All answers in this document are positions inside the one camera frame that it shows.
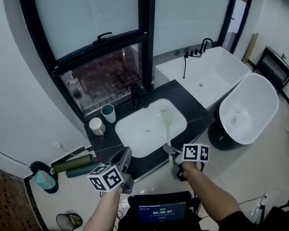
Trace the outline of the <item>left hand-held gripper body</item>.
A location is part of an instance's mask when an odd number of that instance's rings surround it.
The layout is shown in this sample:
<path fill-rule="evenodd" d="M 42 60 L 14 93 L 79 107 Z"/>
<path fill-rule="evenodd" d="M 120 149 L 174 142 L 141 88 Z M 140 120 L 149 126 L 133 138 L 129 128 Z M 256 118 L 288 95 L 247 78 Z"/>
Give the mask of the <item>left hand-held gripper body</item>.
<path fill-rule="evenodd" d="M 131 175 L 120 172 L 116 165 L 98 166 L 87 178 L 98 192 L 111 192 L 122 187 L 124 194 L 131 194 L 134 185 Z"/>

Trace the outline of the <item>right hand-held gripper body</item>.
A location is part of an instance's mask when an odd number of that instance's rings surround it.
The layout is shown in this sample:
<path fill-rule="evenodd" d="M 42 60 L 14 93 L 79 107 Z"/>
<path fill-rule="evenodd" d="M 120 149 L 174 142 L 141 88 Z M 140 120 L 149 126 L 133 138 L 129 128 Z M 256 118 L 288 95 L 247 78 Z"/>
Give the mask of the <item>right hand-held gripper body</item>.
<path fill-rule="evenodd" d="M 172 175 L 175 180 L 186 181 L 183 177 L 182 162 L 201 163 L 200 171 L 203 171 L 205 163 L 209 161 L 210 146 L 201 143 L 184 144 L 181 155 L 181 164 L 173 164 Z"/>

